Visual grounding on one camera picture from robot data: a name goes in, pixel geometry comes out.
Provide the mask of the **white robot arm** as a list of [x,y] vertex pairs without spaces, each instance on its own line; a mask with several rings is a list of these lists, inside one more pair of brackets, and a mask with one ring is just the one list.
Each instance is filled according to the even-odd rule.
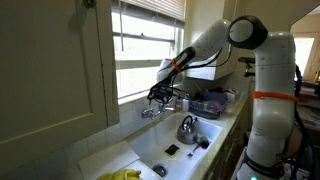
[[148,99],[166,103],[175,75],[219,53],[225,45],[252,50],[255,55],[253,124],[236,180],[282,180],[281,154],[295,121],[295,42],[289,32],[270,32],[257,17],[218,20],[192,45],[171,60],[163,60]]

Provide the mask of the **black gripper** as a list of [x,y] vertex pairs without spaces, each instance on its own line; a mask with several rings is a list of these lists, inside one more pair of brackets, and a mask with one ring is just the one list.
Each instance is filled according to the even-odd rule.
[[151,87],[149,90],[149,94],[147,95],[147,99],[149,101],[156,101],[158,103],[168,103],[173,96],[173,88],[170,86],[163,86],[156,84]]

